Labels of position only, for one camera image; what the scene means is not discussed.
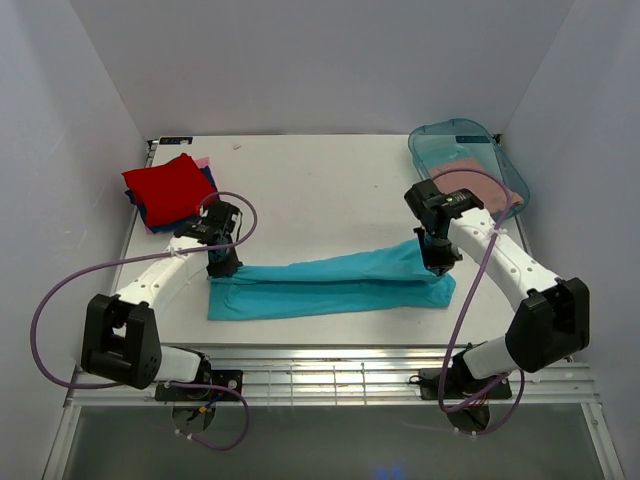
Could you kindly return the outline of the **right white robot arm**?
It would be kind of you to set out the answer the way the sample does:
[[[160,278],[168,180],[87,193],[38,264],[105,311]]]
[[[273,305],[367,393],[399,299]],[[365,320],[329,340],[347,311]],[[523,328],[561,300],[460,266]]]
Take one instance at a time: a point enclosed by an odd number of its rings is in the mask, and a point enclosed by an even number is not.
[[[541,266],[500,233],[468,189],[445,194],[423,180],[404,199],[420,223],[415,233],[426,270],[442,277],[469,256],[514,311],[504,335],[446,357],[433,381],[439,397],[482,392],[501,374],[535,373],[587,348],[590,292],[582,280],[563,279]]]

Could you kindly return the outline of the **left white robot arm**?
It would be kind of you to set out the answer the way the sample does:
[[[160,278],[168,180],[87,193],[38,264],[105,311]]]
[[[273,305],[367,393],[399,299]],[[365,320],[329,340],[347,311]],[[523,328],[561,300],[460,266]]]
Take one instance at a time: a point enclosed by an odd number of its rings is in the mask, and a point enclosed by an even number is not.
[[[201,376],[203,357],[163,346],[156,315],[201,272],[230,276],[241,266],[235,247],[238,207],[215,201],[195,221],[180,226],[165,256],[154,260],[112,296],[98,294],[87,306],[81,368],[137,389],[154,382],[191,383]]]

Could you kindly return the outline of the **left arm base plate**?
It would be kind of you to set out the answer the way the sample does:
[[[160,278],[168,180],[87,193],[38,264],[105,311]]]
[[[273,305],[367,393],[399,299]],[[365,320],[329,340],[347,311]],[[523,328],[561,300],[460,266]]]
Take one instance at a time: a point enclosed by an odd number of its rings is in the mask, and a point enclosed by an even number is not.
[[[205,372],[197,384],[216,386],[211,388],[184,388],[171,383],[156,386],[154,399],[159,402],[201,402],[207,403],[215,398],[219,401],[236,401],[237,396],[227,392],[233,390],[242,393],[244,372],[242,370],[211,370]]]

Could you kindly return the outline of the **teal t shirt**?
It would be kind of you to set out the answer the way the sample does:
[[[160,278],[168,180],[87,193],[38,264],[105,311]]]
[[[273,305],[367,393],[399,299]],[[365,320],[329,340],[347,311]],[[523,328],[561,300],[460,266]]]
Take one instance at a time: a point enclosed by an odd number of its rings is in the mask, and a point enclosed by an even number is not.
[[[207,318],[252,321],[402,307],[445,309],[456,281],[425,269],[418,242],[209,279]]]

